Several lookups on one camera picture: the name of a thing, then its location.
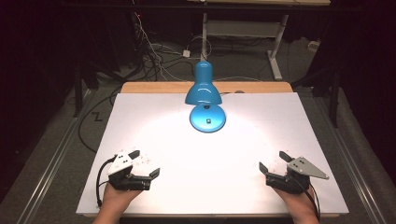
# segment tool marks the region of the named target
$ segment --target lamp base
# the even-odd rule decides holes
[[[203,133],[213,133],[225,124],[224,110],[218,105],[197,105],[190,113],[192,127]]]

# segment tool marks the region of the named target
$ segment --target power cord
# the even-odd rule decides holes
[[[98,203],[98,207],[99,207],[99,208],[102,207],[102,200],[100,199],[100,195],[99,195],[99,187],[100,187],[102,184],[106,183],[106,182],[104,182],[104,183],[102,183],[102,184],[99,184],[99,182],[100,182],[100,176],[101,176],[102,171],[103,171],[103,169],[105,168],[105,166],[107,166],[109,163],[113,162],[116,158],[117,158],[117,155],[115,155],[113,158],[111,158],[111,159],[105,161],[105,162],[102,164],[102,166],[100,167],[98,176],[96,177],[96,201],[97,201],[97,203]]]
[[[89,151],[91,151],[91,152],[93,152],[93,153],[96,153],[96,150],[93,149],[92,147],[88,146],[88,144],[85,143],[84,139],[83,139],[82,136],[81,136],[81,127],[82,127],[82,124],[84,123],[84,120],[88,117],[88,115],[90,115],[91,112],[92,112],[97,106],[99,106],[102,102],[104,102],[104,101],[106,101],[106,100],[108,100],[108,99],[111,99],[112,97],[115,97],[115,96],[117,96],[117,95],[116,95],[116,94],[112,94],[112,95],[110,95],[110,96],[107,96],[105,99],[102,99],[101,101],[99,101],[96,105],[94,105],[94,106],[84,115],[84,117],[82,118],[81,123],[78,125],[78,138],[79,138],[79,140],[81,141],[81,144],[84,145],[84,147],[86,147]]]
[[[319,199],[318,199],[317,192],[314,189],[314,186],[312,186],[312,184],[309,185],[309,186],[311,186],[312,190],[314,191],[315,197],[317,198],[318,206],[315,204],[315,200],[312,198],[311,194],[309,194],[309,192],[303,187],[303,185],[296,178],[294,178],[293,176],[290,175],[290,179],[294,180],[301,187],[301,189],[304,191],[305,195],[308,197],[309,201],[311,201],[312,205],[314,205],[315,216],[317,217],[318,222],[320,222]]]

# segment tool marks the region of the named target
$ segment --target cable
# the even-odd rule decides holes
[[[237,38],[230,38],[230,37],[220,38],[220,37],[214,36],[214,35],[209,35],[207,38],[208,39],[212,38],[210,40],[211,45],[212,45],[212,54],[215,55],[215,56],[220,56],[220,57],[226,56],[226,55],[232,53],[235,49],[244,49],[244,48],[247,48],[247,47],[259,46],[260,43],[265,39],[263,37],[254,38],[253,40],[251,38],[250,39],[246,39],[246,38],[240,38],[240,37],[237,37]],[[217,40],[227,42],[228,45],[226,45],[226,44],[215,44],[215,43],[217,43],[216,42]],[[229,48],[229,49],[225,53],[216,53],[215,52],[216,48],[219,48],[219,49]]]
[[[128,75],[125,76],[125,78],[129,78],[129,77],[133,77],[135,75],[137,75],[140,71],[142,71],[143,69],[143,60],[140,60],[139,65],[136,67],[135,70],[133,70],[132,72],[130,72]]]
[[[82,139],[82,136],[81,136],[81,127],[82,127],[82,124],[84,123],[84,120],[88,117],[88,115],[91,114],[91,112],[92,112],[97,106],[99,106],[102,102],[104,102],[104,101],[106,101],[106,100],[108,100],[108,99],[111,99],[111,98],[114,97],[114,96],[117,96],[117,95],[110,95],[110,96],[107,96],[105,99],[102,99],[101,101],[99,101],[99,103],[97,103],[96,105],[94,105],[94,106],[84,115],[84,117],[82,118],[81,123],[78,125],[78,138],[79,138],[79,140],[81,141],[81,144],[84,145],[84,147],[86,147],[89,151],[91,151],[91,152],[93,152],[93,153],[96,153],[96,150],[93,149],[93,148],[91,148],[90,146],[88,146],[88,145],[85,143],[85,141]]]
[[[131,13],[131,20],[134,23],[134,26],[137,26],[137,25],[135,25],[134,15],[136,15],[137,19],[139,20],[140,27],[142,27],[142,21],[139,19],[139,16],[135,12]],[[139,33],[136,35],[136,39],[140,39],[140,44],[137,46],[138,49],[139,49],[140,46],[142,46],[143,39],[144,39],[144,37],[141,34],[142,34],[142,32],[141,32],[141,29],[140,29]]]
[[[195,38],[193,38],[193,39],[190,41],[190,44],[192,43],[192,41],[194,41],[194,40],[196,40],[196,39],[199,39],[199,38],[204,39],[204,38],[201,37],[201,36],[196,36]],[[209,42],[209,40],[208,40],[207,38],[205,39],[205,41],[209,44],[209,52],[208,52],[207,55],[206,55],[206,57],[207,57],[207,56],[209,56],[210,53],[212,52],[212,45],[210,44],[210,42]]]
[[[117,155],[115,155],[113,158],[111,158],[111,159],[105,161],[105,162],[102,164],[102,166],[100,167],[99,172],[98,172],[98,176],[96,177],[96,202],[97,202],[99,208],[102,206],[102,200],[100,199],[100,195],[99,195],[99,187],[100,187],[101,185],[103,185],[104,183],[106,183],[106,182],[104,182],[104,183],[102,183],[102,184],[99,184],[99,182],[100,182],[100,176],[101,176],[102,171],[103,171],[103,169],[105,168],[105,166],[108,165],[109,163],[113,162],[113,161],[116,159],[116,157],[117,157]]]
[[[99,187],[101,187],[101,186],[104,185],[105,183],[108,183],[108,180],[107,180],[107,181],[104,181],[104,182],[102,182],[102,183],[100,183]]]
[[[153,57],[151,54],[148,54],[148,57],[150,58],[150,60],[151,60],[151,62],[152,62],[152,67],[151,67],[151,69],[154,69],[154,76],[155,76],[155,80],[154,81],[157,81],[157,79],[158,79],[158,77],[157,77],[157,74],[158,74],[158,72],[157,72],[157,67],[156,67],[156,64],[155,64],[155,57]]]
[[[112,91],[112,92],[110,93],[110,96],[112,96],[112,95],[117,95],[117,94],[116,94],[116,91],[120,90],[121,88],[122,88],[122,86],[118,86],[116,89],[114,89],[114,91]],[[113,106],[113,105],[114,105],[114,102],[111,101],[111,98],[112,98],[112,97],[108,98],[108,101],[110,102],[111,106]]]
[[[193,77],[195,77],[195,75],[194,75],[194,65],[192,65],[192,63],[189,63],[189,62],[177,62],[177,63],[173,63],[173,64],[171,64],[171,65],[169,65],[169,66],[167,66],[167,67],[165,67],[165,68],[173,67],[173,66],[175,66],[175,65],[177,65],[177,64],[179,64],[179,63],[187,63],[187,64],[189,64],[189,65],[190,65],[190,68],[191,68],[191,75],[192,75]]]
[[[167,46],[165,46],[165,45],[163,45],[163,44],[161,44],[160,46],[161,46],[160,49],[166,48],[166,49],[172,50],[172,51],[161,51],[161,53],[171,53],[171,54],[181,55],[181,53],[177,52],[177,50],[175,50],[175,49],[172,49],[172,48],[170,48],[170,47],[167,47]]]
[[[186,59],[186,58],[185,57],[179,57],[179,58],[175,58],[173,60],[170,60],[170,61],[167,61],[167,62],[163,62],[163,63],[172,63],[172,62],[175,62],[175,61],[178,61],[178,60],[181,60],[181,59]]]
[[[164,70],[170,77],[172,77],[172,78],[174,78],[174,79],[176,79],[176,80],[178,80],[178,81],[185,81],[185,82],[188,81],[188,80],[184,80],[184,79],[181,79],[181,78],[178,78],[178,77],[174,77],[172,74],[170,74],[170,72],[168,72],[168,70],[166,70],[166,68],[163,68],[163,70]]]
[[[214,79],[213,81],[220,81],[220,80],[233,79],[233,78],[245,78],[245,79],[250,79],[250,80],[255,80],[255,81],[261,81],[259,79],[253,78],[253,77],[223,77],[223,78]]]
[[[139,20],[140,30],[142,31],[143,36],[146,37],[146,39],[147,39],[147,41],[148,41],[148,45],[150,46],[152,52],[153,52],[154,55],[155,55],[156,57],[158,57],[158,59],[159,59],[159,60],[158,60],[158,66],[160,67],[160,74],[161,74],[161,76],[162,76],[165,80],[167,80],[166,77],[163,75],[162,57],[160,57],[160,56],[155,52],[154,47],[152,47],[152,44],[151,44],[151,42],[149,41],[148,35],[146,34],[146,32],[143,30],[143,27],[141,26],[142,21],[140,20],[140,18],[137,16],[136,13],[135,13],[135,15],[136,15],[137,19]]]
[[[294,180],[300,186],[300,188],[304,191],[305,195],[308,197],[309,201],[311,201],[312,205],[314,205],[315,216],[317,217],[318,222],[320,222],[319,200],[318,200],[318,195],[315,192],[315,189],[310,184],[310,186],[312,187],[312,190],[315,193],[315,196],[317,197],[318,206],[315,204],[315,200],[312,198],[311,194],[309,194],[309,192],[303,187],[303,185],[296,178],[294,178],[293,176],[290,175],[290,179]]]

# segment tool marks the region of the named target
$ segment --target wooden table edge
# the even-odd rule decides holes
[[[213,82],[219,92],[293,92],[288,82]],[[187,93],[193,82],[126,82],[120,93]]]

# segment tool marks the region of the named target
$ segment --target white desk frame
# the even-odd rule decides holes
[[[241,3],[236,0],[206,0],[205,3]],[[277,5],[304,5],[304,6],[327,6],[330,0],[249,0],[244,4],[277,4]],[[275,43],[272,50],[267,51],[267,57],[276,81],[282,80],[279,66],[276,61],[277,50],[279,49],[283,33],[286,28],[289,15],[283,15],[281,22],[246,22],[246,21],[209,21],[207,13],[203,19],[203,42],[201,61],[207,59],[206,39],[208,35],[231,35],[231,36],[253,36],[253,37],[274,37]]]

